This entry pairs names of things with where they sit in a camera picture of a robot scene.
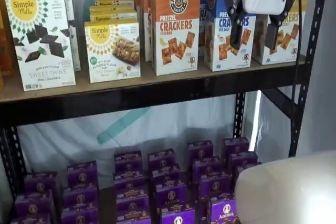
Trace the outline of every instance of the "orange crackers box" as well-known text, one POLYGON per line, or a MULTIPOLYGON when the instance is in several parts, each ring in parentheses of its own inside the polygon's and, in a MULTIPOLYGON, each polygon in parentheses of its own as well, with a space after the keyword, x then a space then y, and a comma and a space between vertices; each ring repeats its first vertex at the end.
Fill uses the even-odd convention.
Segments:
POLYGON ((140 33, 143 35, 141 41, 144 49, 145 60, 152 61, 152 27, 151 27, 151 5, 150 0, 140 1, 140 33))
POLYGON ((200 0, 151 0, 157 76, 197 70, 200 0))

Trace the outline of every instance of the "cardboard box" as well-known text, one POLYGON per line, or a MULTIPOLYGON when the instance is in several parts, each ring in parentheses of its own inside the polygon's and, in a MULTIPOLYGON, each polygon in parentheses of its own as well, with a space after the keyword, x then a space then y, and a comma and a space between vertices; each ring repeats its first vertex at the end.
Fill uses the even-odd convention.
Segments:
POLYGON ((86 22, 85 37, 91 83, 140 77, 135 19, 86 22))
POLYGON ((148 187, 142 185, 133 189, 117 189, 115 192, 117 211, 149 207, 148 187))
POLYGON ((99 211, 95 203, 77 204, 63 209, 62 224, 99 223, 99 211))
POLYGON ((151 0, 157 76, 197 70, 200 0, 151 0))
POLYGON ((68 186, 74 187, 79 184, 98 184, 98 172, 96 161, 71 165, 67 168, 68 186))
POLYGON ((145 184, 145 173, 142 170, 129 170, 114 175, 115 189, 133 189, 145 184))
POLYGON ((207 223, 240 223, 235 198, 230 194, 221 194, 208 202, 207 223))
POLYGON ((104 22, 110 20, 135 19, 136 11, 133 9, 117 9, 105 11, 92 11, 90 13, 91 22, 104 22))
POLYGON ((76 204, 84 204, 90 202, 98 202, 98 190, 97 185, 95 184, 79 184, 77 186, 69 187, 64 190, 64 207, 70 207, 76 204))
POLYGON ((6 0, 6 4, 24 90, 75 85, 70 39, 62 33, 68 30, 65 0, 6 0))
POLYGON ((247 68, 251 64, 255 15, 247 14, 243 19, 240 49, 230 44, 231 19, 224 0, 207 0, 205 38, 205 64, 212 71, 247 68))
POLYGON ((115 171, 142 170, 142 156, 140 151, 120 153, 114 155, 115 171))
MULTIPOLYGON (((302 0, 302 25, 306 16, 308 0, 302 0)), ((270 19, 258 15, 253 57, 262 65, 296 61, 299 43, 299 0, 294 0, 288 17, 279 27, 275 50, 265 46, 267 25, 270 19)))

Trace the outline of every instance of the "chocolate thin cracker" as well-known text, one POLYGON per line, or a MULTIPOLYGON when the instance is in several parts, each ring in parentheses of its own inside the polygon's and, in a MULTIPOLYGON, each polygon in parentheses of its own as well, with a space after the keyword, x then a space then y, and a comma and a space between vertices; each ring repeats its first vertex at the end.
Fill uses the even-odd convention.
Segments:
POLYGON ((63 48, 61 43, 52 42, 49 44, 50 53, 52 55, 64 58, 63 48))
POLYGON ((30 61, 33 61, 33 60, 37 60, 38 57, 40 57, 41 53, 38 52, 38 51, 35 51, 35 52, 31 52, 27 59, 25 60, 25 62, 30 62, 30 61))

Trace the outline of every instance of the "pretzel crisps crackers box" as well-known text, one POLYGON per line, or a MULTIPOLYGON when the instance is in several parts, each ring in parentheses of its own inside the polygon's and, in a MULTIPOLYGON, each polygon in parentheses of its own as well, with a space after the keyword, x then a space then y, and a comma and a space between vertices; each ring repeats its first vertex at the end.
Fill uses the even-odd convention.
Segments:
POLYGON ((239 50, 230 45, 231 19, 224 0, 207 0, 206 19, 205 64, 212 71, 249 67, 256 16, 244 17, 239 50))
POLYGON ((157 76, 197 70, 200 0, 151 0, 157 76))
MULTIPOLYGON (((306 15, 308 0, 302 0, 302 25, 306 15)), ((258 29, 255 33, 253 57, 262 65, 296 61, 299 43, 299 0, 288 13, 287 18, 279 27, 276 47, 274 50, 265 46, 267 25, 270 18, 259 15, 257 19, 258 29)))

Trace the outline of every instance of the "purple box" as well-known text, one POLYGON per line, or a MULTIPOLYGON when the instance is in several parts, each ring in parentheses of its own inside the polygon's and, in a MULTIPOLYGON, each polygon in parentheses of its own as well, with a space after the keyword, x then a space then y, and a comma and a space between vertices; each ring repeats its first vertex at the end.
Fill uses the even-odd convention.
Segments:
POLYGON ((187 200, 187 186, 181 179, 168 180, 155 185, 157 206, 171 206, 187 200))
POLYGON ((114 187, 116 189, 133 189, 145 184, 145 173, 142 170, 130 170, 118 172, 114 175, 114 187))
POLYGON ((138 186, 133 189, 116 190, 115 203, 117 211, 149 207, 147 185, 138 186))
POLYGON ((97 185, 98 173, 96 161, 68 166, 67 179, 69 187, 88 183, 97 185))
POLYGON ((10 224, 51 224, 50 215, 31 215, 11 220, 10 224))
POLYGON ((230 194, 221 194, 211 198, 207 212, 207 223, 240 223, 235 198, 230 194))
POLYGON ((66 188, 63 193, 64 207, 96 201, 98 201, 98 190, 95 184, 80 184, 66 188))
POLYGON ((151 224, 151 214, 148 207, 141 207, 136 210, 118 211, 116 213, 116 224, 151 224))
POLYGON ((248 164, 257 164, 258 155, 255 152, 240 152, 229 155, 228 171, 232 173, 236 166, 245 166, 248 164))
POLYGON ((93 202, 77 204, 63 209, 62 224, 99 223, 98 208, 93 202))
POLYGON ((193 160, 197 158, 212 157, 214 145, 211 141, 200 141, 187 145, 188 166, 193 165, 193 160))
POLYGON ((175 163, 176 157, 173 149, 168 149, 148 155, 149 170, 160 169, 164 166, 170 166, 175 163))
POLYGON ((195 223, 195 209, 186 202, 161 208, 161 224, 172 223, 195 223))
POLYGON ((198 199, 204 200, 218 193, 229 193, 231 190, 231 175, 219 170, 201 176, 198 185, 198 199))
POLYGON ((142 170, 142 156, 140 151, 114 155, 115 171, 142 170))
POLYGON ((201 175, 223 168, 223 163, 218 156, 199 158, 193 160, 193 182, 199 183, 201 175))
POLYGON ((246 137, 223 139, 222 160, 224 164, 227 165, 226 162, 230 154, 248 152, 249 145, 246 137))

